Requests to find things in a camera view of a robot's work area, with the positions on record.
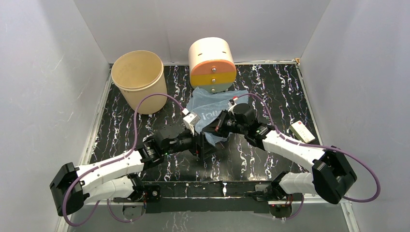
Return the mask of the light blue plastic bag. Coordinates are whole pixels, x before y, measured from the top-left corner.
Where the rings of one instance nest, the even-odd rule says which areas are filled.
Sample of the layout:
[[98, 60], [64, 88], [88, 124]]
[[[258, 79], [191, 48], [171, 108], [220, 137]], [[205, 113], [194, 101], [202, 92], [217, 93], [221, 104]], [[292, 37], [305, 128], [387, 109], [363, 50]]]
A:
[[203, 88], [195, 88], [186, 106], [189, 111], [199, 117], [199, 122], [195, 125], [195, 131], [201, 133], [223, 110], [229, 109], [229, 100], [247, 93], [246, 90], [210, 93]]

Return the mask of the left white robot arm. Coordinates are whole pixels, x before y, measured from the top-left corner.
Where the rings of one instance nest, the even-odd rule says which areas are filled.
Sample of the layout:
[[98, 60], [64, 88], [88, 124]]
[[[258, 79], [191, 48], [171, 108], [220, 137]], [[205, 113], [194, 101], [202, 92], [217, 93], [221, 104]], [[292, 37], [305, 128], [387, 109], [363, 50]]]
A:
[[193, 135], [185, 130], [175, 138], [160, 132], [113, 158], [81, 166], [66, 163], [49, 185], [57, 214], [70, 215], [86, 203], [108, 198], [139, 201], [146, 190], [138, 173], [162, 164], [170, 154], [189, 151], [203, 160], [215, 150], [203, 132]]

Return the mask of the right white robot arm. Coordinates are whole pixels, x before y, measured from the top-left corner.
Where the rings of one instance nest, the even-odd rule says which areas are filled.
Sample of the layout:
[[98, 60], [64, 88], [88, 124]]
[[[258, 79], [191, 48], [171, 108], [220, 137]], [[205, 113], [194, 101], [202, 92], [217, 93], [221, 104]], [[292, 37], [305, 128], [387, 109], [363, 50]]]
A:
[[295, 193], [307, 193], [337, 204], [357, 180], [342, 152], [334, 147], [312, 147], [283, 135], [274, 126], [259, 122], [255, 111], [246, 103], [221, 111], [203, 131], [224, 138], [231, 133], [242, 134], [253, 147], [281, 155], [307, 170], [305, 173], [282, 172], [270, 186], [255, 191], [257, 197], [285, 200]]

